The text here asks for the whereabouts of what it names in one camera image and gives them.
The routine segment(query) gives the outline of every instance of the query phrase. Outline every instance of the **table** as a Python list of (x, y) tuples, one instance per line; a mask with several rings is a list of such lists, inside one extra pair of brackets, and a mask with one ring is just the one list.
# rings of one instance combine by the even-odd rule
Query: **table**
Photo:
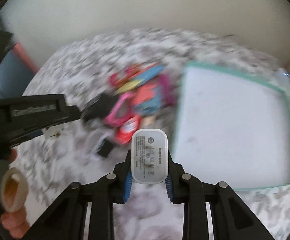
[[(183, 30), (137, 29), (98, 35), (57, 50), (27, 87), (24, 95), (66, 95), (68, 105), (80, 109), (97, 94), (109, 89), (108, 77), (131, 63), (160, 62), (180, 87), (188, 60), (203, 61), (258, 76), (277, 85), (275, 58), (237, 45), (228, 37)], [(159, 111), (155, 128), (172, 138), (176, 107)], [(97, 141), (93, 131), (100, 124), (83, 127), (80, 120), (65, 124), (56, 140), (34, 138), (18, 147), (13, 165), (28, 178), (31, 192), (41, 203), (50, 203), (73, 181), (95, 182), (123, 162), (128, 147), (116, 147), (107, 159), (92, 154)], [(290, 233), (290, 186), (239, 192), (240, 197), (264, 223), (275, 239)], [(134, 183), (125, 205), (114, 206), (116, 239), (181, 239), (183, 206), (172, 205), (165, 185)]]

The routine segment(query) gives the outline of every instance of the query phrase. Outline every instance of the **beige rubber ring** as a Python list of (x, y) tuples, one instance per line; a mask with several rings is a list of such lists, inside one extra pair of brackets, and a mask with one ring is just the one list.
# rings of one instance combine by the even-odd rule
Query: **beige rubber ring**
[[(18, 183), (18, 187), (12, 206), (8, 206), (4, 200), (5, 188), (7, 183), (12, 179), (12, 176), (15, 174), (16, 174), (15, 180)], [(10, 213), (20, 210), (25, 204), (28, 195), (28, 190), (29, 187), (27, 180), (17, 168), (11, 168), (8, 171), (6, 171), (1, 182), (1, 203), (4, 209)]]

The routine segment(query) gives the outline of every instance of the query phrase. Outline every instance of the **metal screw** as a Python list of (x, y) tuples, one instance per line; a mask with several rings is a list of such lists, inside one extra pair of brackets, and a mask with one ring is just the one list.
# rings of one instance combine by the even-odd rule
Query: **metal screw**
[(227, 184), (226, 182), (224, 182), (224, 181), (220, 181), (220, 182), (218, 182), (218, 185), (219, 185), (220, 187), (222, 187), (222, 188), (227, 188), (227, 187), (228, 187), (228, 184)]
[(75, 181), (75, 182), (72, 182), (71, 184), (69, 184), (69, 187), (71, 187), (72, 189), (76, 189), (79, 187), (79, 185), (80, 185), (80, 183)]
[(109, 173), (106, 176), (107, 179), (115, 179), (116, 178), (116, 174), (115, 173)]
[(190, 179), (192, 176), (190, 175), (190, 174), (188, 174), (188, 173), (184, 173), (183, 175), (182, 175), (182, 178), (183, 179)]

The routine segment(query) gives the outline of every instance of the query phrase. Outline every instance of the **pile of objects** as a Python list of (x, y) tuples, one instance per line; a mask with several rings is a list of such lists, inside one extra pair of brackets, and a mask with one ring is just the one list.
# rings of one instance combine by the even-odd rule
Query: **pile of objects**
[(175, 104), (168, 74), (163, 70), (161, 64), (132, 64), (110, 76), (113, 93), (103, 92), (86, 104), (82, 111), (84, 123), (101, 119), (115, 129), (114, 136), (103, 138), (97, 154), (107, 157), (115, 144), (129, 143), (134, 132), (152, 126), (161, 107)]

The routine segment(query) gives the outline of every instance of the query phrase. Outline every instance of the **human hand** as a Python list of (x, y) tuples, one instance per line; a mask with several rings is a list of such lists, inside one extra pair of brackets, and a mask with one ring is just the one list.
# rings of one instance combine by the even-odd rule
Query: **human hand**
[[(17, 153), (14, 149), (11, 150), (10, 161), (14, 161), (17, 156)], [(8, 185), (5, 187), (4, 198), (7, 204), (12, 205), (15, 193), (17, 190), (18, 184), (15, 180), (11, 180)], [(29, 230), (29, 223), (26, 221), (26, 210), (25, 207), (22, 207), (20, 210), (8, 213), (5, 212), (2, 214), (0, 220), (2, 226), (9, 231), (11, 236), (15, 239), (22, 238), (25, 233)]]

